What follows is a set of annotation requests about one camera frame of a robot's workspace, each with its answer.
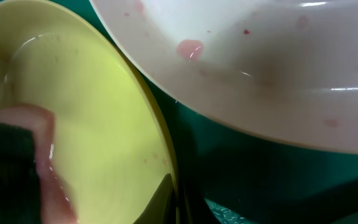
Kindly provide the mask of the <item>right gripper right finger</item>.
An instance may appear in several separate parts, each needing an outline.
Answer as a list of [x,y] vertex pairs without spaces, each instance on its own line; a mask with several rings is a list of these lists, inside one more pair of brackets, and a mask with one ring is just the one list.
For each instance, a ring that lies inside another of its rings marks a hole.
[[358,223],[358,179],[303,200],[286,199],[284,179],[277,175],[231,175],[206,194],[200,181],[182,185],[192,223],[219,223],[224,215],[207,200],[233,210],[251,223]]

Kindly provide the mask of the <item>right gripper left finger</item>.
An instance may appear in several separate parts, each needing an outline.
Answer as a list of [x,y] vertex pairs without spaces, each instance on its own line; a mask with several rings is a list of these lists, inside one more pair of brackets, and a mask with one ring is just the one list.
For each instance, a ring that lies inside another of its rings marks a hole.
[[176,202],[171,174],[166,174],[134,224],[176,224]]

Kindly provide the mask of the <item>yellow-green plate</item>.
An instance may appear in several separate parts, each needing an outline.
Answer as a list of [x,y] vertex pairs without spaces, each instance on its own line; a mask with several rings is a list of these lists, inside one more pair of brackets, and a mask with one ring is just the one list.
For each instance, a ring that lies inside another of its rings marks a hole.
[[0,2],[0,108],[55,115],[51,163],[79,223],[134,223],[166,174],[172,141],[142,77],[73,11]]

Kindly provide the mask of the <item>white plate with red stain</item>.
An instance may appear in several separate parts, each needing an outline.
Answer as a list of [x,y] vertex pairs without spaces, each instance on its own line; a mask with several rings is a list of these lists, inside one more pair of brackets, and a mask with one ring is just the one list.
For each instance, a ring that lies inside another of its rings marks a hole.
[[358,0],[92,0],[161,90],[260,138],[358,154]]

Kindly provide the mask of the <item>green and pink sponge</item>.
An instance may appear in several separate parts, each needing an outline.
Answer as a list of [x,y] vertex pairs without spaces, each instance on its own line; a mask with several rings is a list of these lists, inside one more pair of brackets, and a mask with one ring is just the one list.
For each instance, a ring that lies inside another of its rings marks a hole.
[[0,109],[0,207],[27,223],[78,223],[51,164],[54,129],[39,106]]

